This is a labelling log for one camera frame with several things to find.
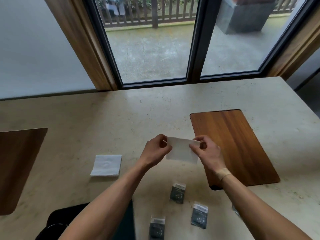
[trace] stone pillar base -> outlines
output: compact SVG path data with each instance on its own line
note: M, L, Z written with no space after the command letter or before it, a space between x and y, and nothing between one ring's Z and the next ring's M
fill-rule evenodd
M238 5L222 0L216 25L226 35L261 31L275 6L275 2Z

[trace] hand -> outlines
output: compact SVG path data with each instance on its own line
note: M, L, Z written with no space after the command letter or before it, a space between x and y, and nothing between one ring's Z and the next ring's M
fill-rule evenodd
M197 136L196 141L204 141L200 146L189 145L191 150L198 155L203 165L207 166L214 173L227 168L221 153L221 148L208 136Z
M146 166L147 169L157 165L172 150L172 146L167 144L167 141L168 138L163 134L148 141L138 162Z

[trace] brown wooden board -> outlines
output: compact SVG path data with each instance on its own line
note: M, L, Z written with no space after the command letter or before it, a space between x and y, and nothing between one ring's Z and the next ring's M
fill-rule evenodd
M0 215L16 209L47 131L0 132Z
M241 110L190 115L196 136L207 135L218 146L230 172L244 185L280 182L280 178ZM211 189L219 190L218 178L206 167Z

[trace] folded white napkin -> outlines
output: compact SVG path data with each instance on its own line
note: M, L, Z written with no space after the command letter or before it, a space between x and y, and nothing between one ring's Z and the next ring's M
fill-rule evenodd
M197 164L198 156L190 149L189 144L199 146L200 141L168 137L168 144L172 146L172 150L166 155L167 159Z
M96 155L90 176L119 176L121 155Z

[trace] beige wristband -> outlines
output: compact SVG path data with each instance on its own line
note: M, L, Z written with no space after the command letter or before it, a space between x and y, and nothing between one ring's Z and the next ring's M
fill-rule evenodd
M220 169L218 172L216 172L217 177L221 181L224 177L228 176L230 171L227 168Z

